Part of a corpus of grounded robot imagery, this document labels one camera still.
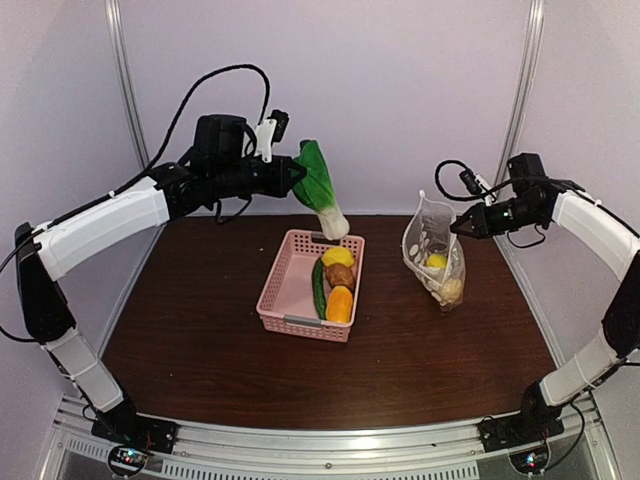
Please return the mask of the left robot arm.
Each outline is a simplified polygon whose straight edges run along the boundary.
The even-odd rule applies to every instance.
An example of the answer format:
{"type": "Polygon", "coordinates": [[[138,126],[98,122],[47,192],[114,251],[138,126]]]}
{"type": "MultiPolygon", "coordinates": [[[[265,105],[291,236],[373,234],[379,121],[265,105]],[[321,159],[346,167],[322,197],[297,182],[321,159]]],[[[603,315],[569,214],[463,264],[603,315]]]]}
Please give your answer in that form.
{"type": "Polygon", "coordinates": [[[286,197],[306,174],[291,158],[272,153],[288,123],[288,114],[280,110],[256,128],[239,116],[202,116],[193,145],[178,162],[149,169],[122,192],[109,193],[82,212],[16,230],[16,276],[26,330],[94,408],[106,414],[106,429],[121,443],[137,442],[143,421],[127,409],[124,391],[79,332],[59,280],[139,232],[201,208],[219,214],[224,199],[286,197]]]}

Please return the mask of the left circuit board with LEDs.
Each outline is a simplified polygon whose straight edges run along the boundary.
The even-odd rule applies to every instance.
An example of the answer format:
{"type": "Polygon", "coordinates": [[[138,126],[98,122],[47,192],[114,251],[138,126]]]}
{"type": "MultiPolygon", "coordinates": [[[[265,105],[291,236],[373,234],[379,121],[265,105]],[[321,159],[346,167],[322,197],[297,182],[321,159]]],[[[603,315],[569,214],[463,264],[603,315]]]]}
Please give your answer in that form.
{"type": "Polygon", "coordinates": [[[106,464],[111,472],[120,477],[141,473],[152,455],[126,445],[116,445],[107,455],[106,464]]]}

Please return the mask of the aluminium corner post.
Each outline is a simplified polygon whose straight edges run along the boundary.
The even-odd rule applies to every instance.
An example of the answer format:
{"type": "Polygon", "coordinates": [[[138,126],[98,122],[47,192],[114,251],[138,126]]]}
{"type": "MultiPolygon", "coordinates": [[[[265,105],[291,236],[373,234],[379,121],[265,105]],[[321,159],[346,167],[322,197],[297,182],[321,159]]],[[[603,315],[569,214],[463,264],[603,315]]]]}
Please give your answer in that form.
{"type": "Polygon", "coordinates": [[[507,161],[515,155],[539,61],[544,21],[545,1],[531,0],[525,24],[524,46],[516,82],[516,91],[494,178],[495,183],[506,179],[507,161]]]}
{"type": "Polygon", "coordinates": [[[148,165],[149,154],[131,76],[121,13],[121,2],[118,0],[105,0],[104,6],[125,116],[136,158],[140,168],[143,169],[148,165]]]}

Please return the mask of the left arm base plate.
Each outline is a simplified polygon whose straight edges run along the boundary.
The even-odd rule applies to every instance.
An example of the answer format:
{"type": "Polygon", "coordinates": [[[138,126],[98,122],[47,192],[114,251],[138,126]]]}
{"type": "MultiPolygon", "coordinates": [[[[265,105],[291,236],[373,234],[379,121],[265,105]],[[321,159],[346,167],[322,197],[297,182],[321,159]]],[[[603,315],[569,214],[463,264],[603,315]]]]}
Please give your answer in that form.
{"type": "Polygon", "coordinates": [[[97,410],[91,434],[145,452],[171,454],[177,430],[175,422],[140,415],[124,401],[108,412],[97,410]]]}

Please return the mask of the pink perforated plastic basket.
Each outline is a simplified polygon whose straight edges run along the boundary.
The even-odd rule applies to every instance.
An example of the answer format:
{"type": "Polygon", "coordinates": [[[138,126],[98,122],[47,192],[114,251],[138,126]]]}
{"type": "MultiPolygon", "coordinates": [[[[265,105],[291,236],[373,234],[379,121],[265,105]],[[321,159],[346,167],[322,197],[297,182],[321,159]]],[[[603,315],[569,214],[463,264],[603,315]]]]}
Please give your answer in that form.
{"type": "MultiPolygon", "coordinates": [[[[256,310],[268,331],[318,340],[345,343],[355,322],[365,239],[348,235],[330,241],[322,233],[291,229],[286,232],[267,277],[256,310]],[[320,320],[314,308],[311,273],[318,257],[332,247],[348,248],[355,257],[351,267],[356,279],[353,307],[349,323],[320,320]]],[[[331,286],[324,275],[326,300],[331,286]]]]}

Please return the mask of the pale yellow wrinkled fruit toy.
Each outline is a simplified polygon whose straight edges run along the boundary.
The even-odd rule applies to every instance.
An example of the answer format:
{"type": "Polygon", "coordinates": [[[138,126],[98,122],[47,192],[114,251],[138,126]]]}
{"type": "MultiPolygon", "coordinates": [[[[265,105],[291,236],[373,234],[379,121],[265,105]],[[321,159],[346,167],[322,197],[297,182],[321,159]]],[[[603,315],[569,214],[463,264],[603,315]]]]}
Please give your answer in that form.
{"type": "Polygon", "coordinates": [[[449,305],[459,302],[463,294],[463,287],[463,282],[459,279],[449,278],[446,280],[438,291],[440,304],[449,305]]]}

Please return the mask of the front aluminium frame rail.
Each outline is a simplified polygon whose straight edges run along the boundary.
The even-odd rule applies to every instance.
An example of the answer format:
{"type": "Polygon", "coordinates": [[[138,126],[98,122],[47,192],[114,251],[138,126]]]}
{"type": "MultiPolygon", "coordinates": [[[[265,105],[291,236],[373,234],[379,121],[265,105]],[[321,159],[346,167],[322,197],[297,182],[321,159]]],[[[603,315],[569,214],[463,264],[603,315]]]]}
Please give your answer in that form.
{"type": "Polygon", "coordinates": [[[618,479],[594,400],[564,410],[547,440],[489,452],[477,418],[364,430],[271,430],[180,421],[170,453],[155,452],[136,479],[532,479],[524,461],[547,449],[544,479],[618,479]]]}

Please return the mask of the dark green cucumber toy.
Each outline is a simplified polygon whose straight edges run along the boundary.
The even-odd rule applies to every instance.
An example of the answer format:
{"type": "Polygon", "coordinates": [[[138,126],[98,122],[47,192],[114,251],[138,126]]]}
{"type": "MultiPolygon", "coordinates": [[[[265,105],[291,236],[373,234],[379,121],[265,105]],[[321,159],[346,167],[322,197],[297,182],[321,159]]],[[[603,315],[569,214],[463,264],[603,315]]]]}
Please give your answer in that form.
{"type": "Polygon", "coordinates": [[[318,257],[313,265],[311,273],[311,287],[313,293],[314,308],[320,320],[326,319],[327,300],[324,289],[324,264],[318,257]]]}

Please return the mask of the clear zip top bag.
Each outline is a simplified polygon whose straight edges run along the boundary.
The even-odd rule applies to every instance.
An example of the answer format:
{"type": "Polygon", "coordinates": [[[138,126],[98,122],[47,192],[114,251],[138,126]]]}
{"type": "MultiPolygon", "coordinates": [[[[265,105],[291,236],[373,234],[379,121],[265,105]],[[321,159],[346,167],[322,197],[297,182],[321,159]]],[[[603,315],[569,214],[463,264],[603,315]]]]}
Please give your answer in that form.
{"type": "Polygon", "coordinates": [[[402,236],[403,261],[439,308],[449,312],[462,304],[466,281],[464,252],[450,230],[455,211],[428,199],[424,190],[418,195],[417,209],[402,236]]]}

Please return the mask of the right aluminium corner post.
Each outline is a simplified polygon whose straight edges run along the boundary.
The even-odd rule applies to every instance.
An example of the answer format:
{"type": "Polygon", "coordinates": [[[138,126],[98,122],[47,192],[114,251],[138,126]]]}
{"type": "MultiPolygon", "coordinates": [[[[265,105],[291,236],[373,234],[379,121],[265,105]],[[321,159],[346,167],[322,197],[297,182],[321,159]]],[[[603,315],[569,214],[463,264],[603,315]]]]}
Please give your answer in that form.
{"type": "Polygon", "coordinates": [[[531,0],[525,24],[524,46],[516,82],[516,91],[494,178],[495,183],[506,179],[507,161],[515,155],[539,61],[544,21],[545,1],[531,0]]]}

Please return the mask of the yellow lemon toy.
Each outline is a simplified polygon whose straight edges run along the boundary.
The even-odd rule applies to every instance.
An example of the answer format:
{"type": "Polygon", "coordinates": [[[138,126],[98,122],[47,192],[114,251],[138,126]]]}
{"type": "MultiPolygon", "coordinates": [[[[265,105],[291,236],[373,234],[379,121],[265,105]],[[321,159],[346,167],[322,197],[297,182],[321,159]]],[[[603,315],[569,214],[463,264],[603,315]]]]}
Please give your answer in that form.
{"type": "Polygon", "coordinates": [[[322,255],[321,261],[326,268],[334,264],[351,268],[355,264],[355,257],[348,248],[336,246],[327,249],[322,255]]]}

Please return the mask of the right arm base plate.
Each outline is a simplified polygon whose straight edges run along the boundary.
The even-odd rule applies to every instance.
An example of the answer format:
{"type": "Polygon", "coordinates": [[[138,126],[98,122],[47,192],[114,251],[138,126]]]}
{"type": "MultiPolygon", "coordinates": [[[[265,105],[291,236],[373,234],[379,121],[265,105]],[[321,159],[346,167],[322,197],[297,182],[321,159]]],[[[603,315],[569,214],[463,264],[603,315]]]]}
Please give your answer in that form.
{"type": "Polygon", "coordinates": [[[562,434],[564,425],[559,419],[531,422],[516,413],[504,417],[485,416],[477,429],[484,451],[489,453],[542,442],[562,434]]]}

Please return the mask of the brown potato toy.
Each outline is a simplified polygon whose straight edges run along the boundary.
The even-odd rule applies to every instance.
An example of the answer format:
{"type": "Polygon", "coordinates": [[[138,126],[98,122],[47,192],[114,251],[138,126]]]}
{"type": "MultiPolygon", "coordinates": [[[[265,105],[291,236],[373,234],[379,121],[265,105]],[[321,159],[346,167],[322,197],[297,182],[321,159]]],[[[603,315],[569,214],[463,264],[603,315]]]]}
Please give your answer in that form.
{"type": "Polygon", "coordinates": [[[345,287],[351,292],[355,289],[356,279],[350,267],[340,263],[334,263],[326,268],[325,276],[332,288],[345,287]]]}

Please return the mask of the left aluminium corner post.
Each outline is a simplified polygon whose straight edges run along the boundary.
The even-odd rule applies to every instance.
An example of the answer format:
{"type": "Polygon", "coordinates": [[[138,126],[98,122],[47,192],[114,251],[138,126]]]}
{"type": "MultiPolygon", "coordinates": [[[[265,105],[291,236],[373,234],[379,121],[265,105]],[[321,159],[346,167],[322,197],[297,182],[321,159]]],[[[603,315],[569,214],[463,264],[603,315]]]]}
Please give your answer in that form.
{"type": "Polygon", "coordinates": [[[148,165],[149,154],[131,76],[121,13],[121,2],[118,0],[105,0],[104,6],[125,116],[136,158],[140,168],[143,169],[148,165]]]}

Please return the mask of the green bok choy toy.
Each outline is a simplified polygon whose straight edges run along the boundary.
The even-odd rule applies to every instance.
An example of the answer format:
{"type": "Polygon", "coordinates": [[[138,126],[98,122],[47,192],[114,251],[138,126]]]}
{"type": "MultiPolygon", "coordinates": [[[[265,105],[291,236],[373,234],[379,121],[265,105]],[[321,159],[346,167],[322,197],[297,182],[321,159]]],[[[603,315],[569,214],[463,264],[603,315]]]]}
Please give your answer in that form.
{"type": "Polygon", "coordinates": [[[303,140],[294,162],[306,169],[306,175],[293,186],[298,201],[314,211],[324,237],[331,241],[344,238],[350,229],[338,206],[324,155],[316,140],[303,140]]]}

